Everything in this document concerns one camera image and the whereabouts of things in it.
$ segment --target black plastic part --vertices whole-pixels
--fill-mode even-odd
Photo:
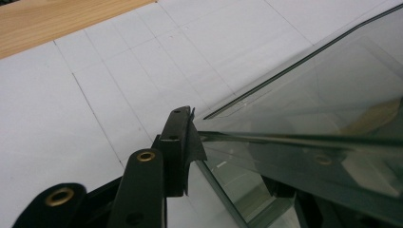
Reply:
[[[83,185],[57,184],[39,194],[24,210],[13,227],[75,227],[81,222],[78,215],[85,198],[86,189]]]
[[[148,156],[142,160],[143,153]],[[107,227],[165,227],[163,155],[159,150],[143,149],[130,156]]]
[[[160,137],[165,166],[165,193],[167,197],[183,196],[184,147],[190,117],[190,107],[180,107],[171,112]]]
[[[206,160],[202,142],[192,122],[193,115],[189,106],[173,110],[163,128],[159,144],[154,143],[163,152],[167,197],[182,197],[183,191],[187,194],[190,163]]]

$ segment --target metal hole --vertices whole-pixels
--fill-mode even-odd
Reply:
[[[74,196],[74,191],[71,188],[60,188],[45,199],[45,204],[50,207],[59,206],[71,200]]]
[[[155,158],[155,154],[153,152],[143,152],[137,156],[137,160],[140,162],[148,162]]]

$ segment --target glass edge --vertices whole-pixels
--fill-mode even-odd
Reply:
[[[219,107],[218,109],[216,109],[215,111],[211,112],[210,114],[207,114],[205,117],[202,118],[202,120],[208,120],[208,119],[212,119],[216,116],[218,116],[220,113],[222,113],[223,111],[225,111],[226,109],[228,109],[229,107],[231,107],[232,105],[237,104],[239,101],[243,100],[244,98],[248,97],[249,95],[252,95],[253,93],[255,93],[256,91],[262,89],[263,87],[271,84],[272,82],[274,82],[276,79],[280,78],[281,76],[283,76],[284,74],[290,72],[291,70],[293,70],[296,67],[299,67],[300,65],[304,64],[305,62],[307,62],[308,60],[312,59],[313,57],[315,57],[316,55],[318,55],[320,52],[322,52],[323,50],[329,48],[330,46],[334,45],[335,43],[337,43],[338,41],[340,41],[341,39],[343,39],[344,37],[350,35],[351,33],[353,33],[354,31],[356,31],[357,29],[360,29],[370,23],[372,23],[373,21],[376,21],[390,13],[393,13],[397,10],[400,10],[403,8],[403,3],[397,5],[396,7],[393,7],[391,9],[388,9],[380,14],[378,14],[375,17],[372,17],[352,28],[350,28],[349,30],[347,30],[346,32],[344,32],[343,34],[337,36],[335,39],[333,39],[332,41],[330,41],[329,43],[327,43],[326,45],[318,48],[317,50],[313,51],[312,53],[308,54],[307,56],[305,56],[304,58],[298,60],[296,63],[292,64],[291,66],[285,68],[284,70],[282,70],[280,73],[274,75],[273,77],[270,77],[269,79],[265,80],[263,83],[260,83],[259,85],[256,85],[255,87],[253,87],[252,89],[244,92],[243,94],[239,95],[238,98],[232,100],[231,102],[229,102],[228,104],[223,105],[222,107]]]
[[[225,208],[228,210],[229,214],[233,217],[234,221],[241,228],[248,228],[248,224],[245,219],[243,219],[242,215],[232,203],[232,201],[225,194],[224,190],[221,188],[220,184],[217,182],[214,175],[211,173],[210,169],[207,167],[204,161],[196,161],[196,165],[200,168],[201,172],[210,183],[213,190],[216,192],[217,196],[220,198]]]

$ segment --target wooden table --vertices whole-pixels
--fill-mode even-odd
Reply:
[[[155,0],[21,0],[0,7],[0,59]]]

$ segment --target screw hole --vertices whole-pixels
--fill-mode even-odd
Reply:
[[[133,212],[126,216],[125,222],[130,226],[137,226],[138,224],[142,223],[144,220],[144,216],[142,213]]]
[[[64,187],[52,192],[45,199],[45,204],[50,207],[62,205],[74,196],[74,191],[70,188]]]

